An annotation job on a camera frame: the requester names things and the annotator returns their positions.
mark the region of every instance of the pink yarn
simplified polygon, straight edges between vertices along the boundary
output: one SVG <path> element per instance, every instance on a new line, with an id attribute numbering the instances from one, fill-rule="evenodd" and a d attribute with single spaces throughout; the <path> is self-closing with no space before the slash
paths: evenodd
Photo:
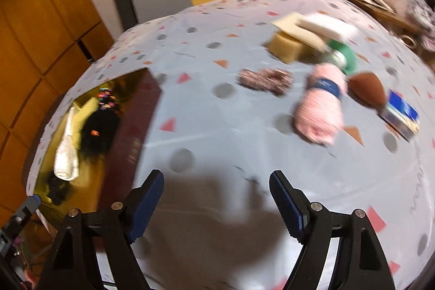
<path id="1" fill-rule="evenodd" d="M 347 93 L 347 83 L 339 68 L 330 63 L 317 64 L 311 73 L 309 84 L 319 78 L 332 80 Z M 337 132 L 343 126 L 341 103 L 330 92 L 309 89 L 296 113 L 295 126 L 304 136 L 319 144 L 333 144 Z"/>

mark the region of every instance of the open box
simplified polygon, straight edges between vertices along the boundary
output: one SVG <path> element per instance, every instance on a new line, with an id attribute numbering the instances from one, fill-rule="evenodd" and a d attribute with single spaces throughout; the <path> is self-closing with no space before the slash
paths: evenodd
<path id="1" fill-rule="evenodd" d="M 110 87 L 120 105 L 121 121 L 109 153 L 95 162 L 79 154 L 79 176 L 70 181 L 69 191 L 60 205 L 47 196 L 47 177 L 54 169 L 56 150 L 65 130 L 67 115 L 60 121 L 49 143 L 36 179 L 34 193 L 42 199 L 40 211 L 58 228 L 72 208 L 84 213 L 107 207 L 130 192 L 139 155 L 151 123 L 161 90 L 149 71 L 141 69 L 99 85 L 71 103 L 81 108 L 96 97 L 101 87 Z"/>

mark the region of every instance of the white eraser block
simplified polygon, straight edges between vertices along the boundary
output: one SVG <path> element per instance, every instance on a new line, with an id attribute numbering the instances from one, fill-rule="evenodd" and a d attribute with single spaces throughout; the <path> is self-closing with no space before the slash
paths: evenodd
<path id="1" fill-rule="evenodd" d="M 319 13 L 309 14 L 298 19 L 297 25 L 342 43 L 358 33 L 355 26 Z"/>

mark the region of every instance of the black pom-pom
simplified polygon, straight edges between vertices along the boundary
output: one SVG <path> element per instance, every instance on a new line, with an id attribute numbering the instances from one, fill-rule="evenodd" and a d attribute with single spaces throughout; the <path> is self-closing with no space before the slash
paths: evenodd
<path id="1" fill-rule="evenodd" d="M 56 177 L 54 171 L 51 171 L 47 176 L 48 194 L 47 197 L 51 199 L 54 205 L 60 205 L 66 198 L 70 190 L 69 181 L 64 181 Z"/>
<path id="2" fill-rule="evenodd" d="M 97 110 L 88 117 L 81 130 L 80 154 L 96 160 L 109 151 L 119 126 L 120 117 L 114 110 Z"/>

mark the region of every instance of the patterned tablecloth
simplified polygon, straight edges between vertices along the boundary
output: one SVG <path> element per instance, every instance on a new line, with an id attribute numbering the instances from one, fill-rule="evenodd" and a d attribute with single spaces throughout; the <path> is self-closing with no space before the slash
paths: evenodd
<path id="1" fill-rule="evenodd" d="M 360 33 L 348 44 L 358 53 L 358 71 L 374 72 L 416 108 L 419 135 L 405 141 L 348 96 L 333 146 L 296 134 L 291 115 L 312 66 L 283 64 L 263 46 L 276 30 L 270 22 L 292 11 L 356 25 Z M 375 20 L 343 0 L 218 0 L 130 29 L 60 104 L 36 153 L 29 194 L 69 102 L 143 67 L 163 89 L 135 180 L 140 186 L 152 169 L 165 175 L 160 204 L 133 245 L 152 288 L 281 289 L 301 246 L 268 191 L 274 170 L 331 211 L 364 209 L 398 290 L 421 272 L 435 250 L 435 79 Z M 264 67 L 290 70 L 293 88 L 277 97 L 237 84 L 240 69 Z M 337 245 L 332 240 L 319 289 L 328 287 Z M 104 255 L 99 259 L 103 279 L 112 281 Z"/>

